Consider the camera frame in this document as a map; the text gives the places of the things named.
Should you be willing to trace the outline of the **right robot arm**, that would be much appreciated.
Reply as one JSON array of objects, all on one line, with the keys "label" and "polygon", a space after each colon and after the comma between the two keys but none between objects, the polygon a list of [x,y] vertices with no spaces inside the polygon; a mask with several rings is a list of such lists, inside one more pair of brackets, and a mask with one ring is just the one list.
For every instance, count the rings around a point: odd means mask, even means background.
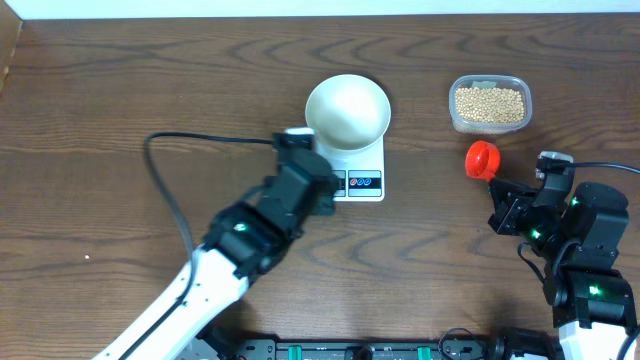
[{"label": "right robot arm", "polygon": [[633,358],[639,335],[633,290],[614,267],[629,222],[625,195],[596,182],[554,191],[495,178],[488,188],[491,228],[522,237],[545,261],[536,275],[564,357]]}]

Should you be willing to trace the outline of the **red plastic measuring scoop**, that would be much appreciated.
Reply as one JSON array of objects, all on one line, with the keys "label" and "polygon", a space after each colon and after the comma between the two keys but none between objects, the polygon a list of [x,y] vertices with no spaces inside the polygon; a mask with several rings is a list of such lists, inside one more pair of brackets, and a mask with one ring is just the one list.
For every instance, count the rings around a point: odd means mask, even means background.
[{"label": "red plastic measuring scoop", "polygon": [[464,167],[468,177],[489,183],[495,178],[500,163],[501,154],[497,146],[478,140],[467,151]]}]

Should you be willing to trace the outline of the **white digital kitchen scale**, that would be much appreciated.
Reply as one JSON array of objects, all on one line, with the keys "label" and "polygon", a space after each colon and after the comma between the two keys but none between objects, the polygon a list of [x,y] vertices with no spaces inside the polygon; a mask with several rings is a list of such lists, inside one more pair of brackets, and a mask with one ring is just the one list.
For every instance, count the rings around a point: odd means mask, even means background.
[{"label": "white digital kitchen scale", "polygon": [[382,137],[355,150],[338,149],[315,135],[314,150],[338,178],[335,202],[381,202],[385,198],[385,158]]}]

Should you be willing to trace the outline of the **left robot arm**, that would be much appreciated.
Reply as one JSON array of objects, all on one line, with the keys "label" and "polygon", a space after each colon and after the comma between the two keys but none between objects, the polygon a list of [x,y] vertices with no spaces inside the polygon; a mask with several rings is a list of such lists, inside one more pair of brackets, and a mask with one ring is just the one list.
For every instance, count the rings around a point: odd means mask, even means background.
[{"label": "left robot arm", "polygon": [[284,258],[320,198],[336,187],[326,159],[312,150],[290,151],[256,204],[239,201],[214,217],[191,261],[99,358],[177,358]]}]

